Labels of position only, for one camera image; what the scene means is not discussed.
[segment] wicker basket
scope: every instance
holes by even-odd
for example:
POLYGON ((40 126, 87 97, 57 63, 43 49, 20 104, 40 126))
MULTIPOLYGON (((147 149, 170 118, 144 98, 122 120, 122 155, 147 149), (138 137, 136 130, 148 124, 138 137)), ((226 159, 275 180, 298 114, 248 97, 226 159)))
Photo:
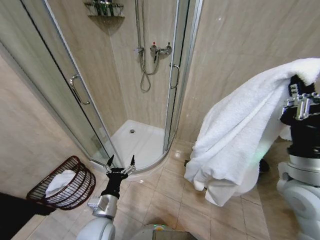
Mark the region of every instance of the wicker basket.
POLYGON ((28 192, 26 199, 53 208, 71 210, 83 204, 90 197, 95 186, 94 174, 80 162, 77 156, 71 156, 28 192), (57 174, 61 174, 64 170, 74 171, 74 178, 61 191, 46 197, 48 185, 57 174))

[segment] shower enclosure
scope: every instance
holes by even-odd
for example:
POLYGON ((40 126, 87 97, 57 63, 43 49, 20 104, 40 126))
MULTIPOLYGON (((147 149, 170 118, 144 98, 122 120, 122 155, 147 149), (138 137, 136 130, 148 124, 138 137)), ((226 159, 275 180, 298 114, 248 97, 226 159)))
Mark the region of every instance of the shower enclosure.
POLYGON ((88 158, 139 173, 174 139, 197 2, 2 1, 0 41, 88 158))

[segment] shower hose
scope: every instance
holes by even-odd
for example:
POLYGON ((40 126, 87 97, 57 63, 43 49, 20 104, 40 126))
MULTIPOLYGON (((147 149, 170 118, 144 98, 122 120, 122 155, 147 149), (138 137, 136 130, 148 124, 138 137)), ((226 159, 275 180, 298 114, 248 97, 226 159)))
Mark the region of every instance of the shower hose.
POLYGON ((143 93, 147 93, 149 92, 150 88, 151 88, 151 82, 150 82, 150 78, 149 76, 150 75, 154 75, 156 72, 157 72, 157 69, 158 69, 158 65, 159 65, 159 54, 158 52, 155 53, 156 54, 156 63, 155 63, 155 68, 152 72, 147 72, 146 70, 146 55, 145 55, 145 51, 143 51, 141 54, 140 54, 140 67, 141 67, 141 71, 142 71, 142 77, 141 77, 141 81, 140 81, 140 88, 141 88, 141 91, 143 93), (145 78, 148 82, 148 88, 147 89, 144 89, 144 81, 145 81, 145 78))

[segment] corner shelf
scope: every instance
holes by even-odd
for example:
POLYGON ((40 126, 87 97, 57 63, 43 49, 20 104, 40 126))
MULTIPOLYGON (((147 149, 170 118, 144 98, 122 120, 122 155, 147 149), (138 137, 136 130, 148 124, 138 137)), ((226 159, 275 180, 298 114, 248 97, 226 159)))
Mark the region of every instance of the corner shelf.
POLYGON ((85 2, 87 15, 90 17, 124 18, 124 5, 120 3, 91 0, 85 2))

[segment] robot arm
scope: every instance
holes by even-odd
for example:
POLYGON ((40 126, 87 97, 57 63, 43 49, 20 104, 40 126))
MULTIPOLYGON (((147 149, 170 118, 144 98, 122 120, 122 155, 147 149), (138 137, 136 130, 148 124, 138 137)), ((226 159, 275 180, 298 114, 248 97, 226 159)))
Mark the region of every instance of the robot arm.
POLYGON ((320 240, 320 96, 297 75, 280 120, 290 126, 289 162, 278 166, 277 190, 293 209, 299 240, 320 240))
POLYGON ((105 166, 109 182, 100 196, 93 196, 87 205, 92 208, 92 214, 97 218, 91 220, 78 234, 76 240, 114 240, 116 229, 113 225, 117 212, 117 201, 120 197, 120 184, 136 170, 135 156, 126 169, 111 168, 114 156, 105 166))

